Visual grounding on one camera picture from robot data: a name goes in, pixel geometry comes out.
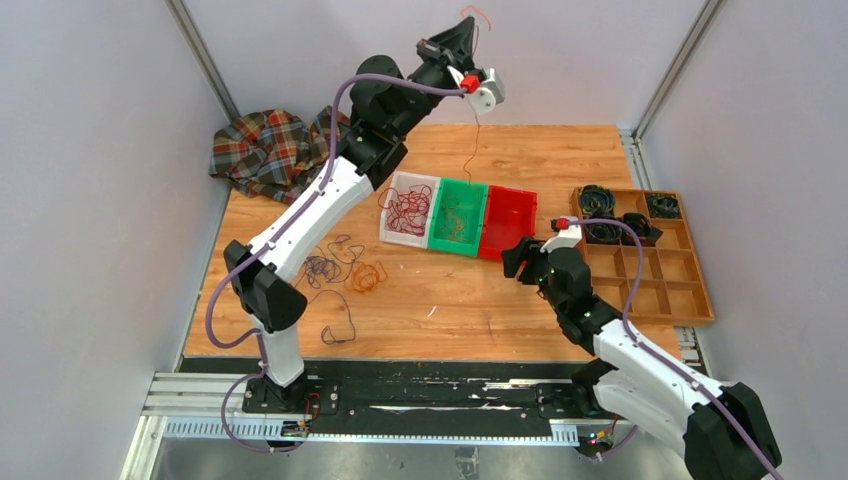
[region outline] wooden work surface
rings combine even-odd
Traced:
[[[399,170],[465,179],[462,165],[474,151],[476,126],[420,126],[409,135],[409,154]],[[538,194],[536,232],[547,237],[550,219],[571,212],[573,188],[599,183],[633,186],[614,127],[484,126],[479,150],[468,165],[473,181]],[[206,338],[203,319],[209,297],[226,274],[224,247],[247,243],[286,209],[264,197],[233,192],[185,348],[186,355],[258,355],[256,342],[219,350]],[[591,357],[566,340],[551,307],[536,289],[503,277],[498,262],[421,250],[378,240],[377,194],[354,207],[321,243],[348,234],[366,252],[361,260],[382,262],[388,280],[366,293],[342,292],[356,324],[356,340],[325,345],[330,325],[338,338],[351,334],[341,299],[322,295],[298,323],[304,357],[445,359],[490,361],[586,361]],[[318,290],[298,288],[313,299]],[[428,317],[433,307],[436,310]],[[218,337],[231,341],[251,327],[231,288],[214,311]],[[680,356],[671,326],[641,326],[662,348]]]

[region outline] orange wire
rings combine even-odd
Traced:
[[[312,410],[312,405],[309,403],[309,397],[303,397],[306,400],[306,411],[303,412],[303,426],[306,426],[306,421],[309,420],[309,411]]]
[[[354,262],[351,265],[349,283],[345,286],[359,293],[370,292],[377,288],[381,282],[385,282],[389,278],[383,263],[379,260],[373,265],[365,262]]]
[[[462,171],[468,175],[468,183],[471,183],[471,172],[469,172],[466,167],[469,163],[471,163],[471,160],[474,160],[474,157],[477,156],[477,149],[480,147],[480,117],[478,117],[476,113],[474,114],[474,122],[477,123],[477,134],[474,136],[474,153],[472,153],[471,156],[468,157],[468,160],[462,164]]]
[[[312,414],[312,420],[315,420],[316,418],[318,418],[318,415],[321,413],[321,395],[318,395],[317,393],[312,392],[312,393],[309,394],[309,396],[315,397],[317,399],[317,402],[315,403],[315,405],[317,405],[318,408],[316,408],[315,413]]]
[[[465,17],[468,16],[469,10],[474,10],[475,12],[480,14],[480,16],[483,17],[483,19],[486,20],[486,23],[489,25],[489,31],[490,32],[492,31],[492,21],[489,20],[489,16],[486,15],[485,13],[483,13],[483,10],[480,10],[479,8],[477,8],[476,5],[468,5],[467,7],[460,10],[459,14],[462,15],[462,18],[465,18]]]

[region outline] plaid shirt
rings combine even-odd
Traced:
[[[329,156],[330,111],[307,129],[284,110],[245,115],[215,133],[209,175],[226,178],[239,192],[290,204],[303,193]],[[349,120],[339,114],[339,138]]]

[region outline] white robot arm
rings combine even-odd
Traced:
[[[629,419],[673,448],[695,480],[781,478],[780,450],[753,390],[687,367],[593,294],[589,266],[575,248],[580,224],[610,222],[630,230],[615,220],[561,217],[550,240],[525,237],[502,254],[504,276],[537,286],[566,338],[598,357],[572,376],[576,403],[587,415]]]

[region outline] black cable coil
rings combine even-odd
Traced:
[[[589,218],[605,218],[615,220],[615,217],[606,212],[597,212]],[[586,242],[600,243],[602,245],[618,245],[621,240],[621,227],[606,223],[591,223],[586,225]]]
[[[615,207],[615,196],[600,185],[586,185],[580,189],[578,203],[584,218],[589,218],[597,213],[612,215]]]
[[[680,202],[665,193],[649,193],[647,195],[648,211],[655,218],[680,218]]]

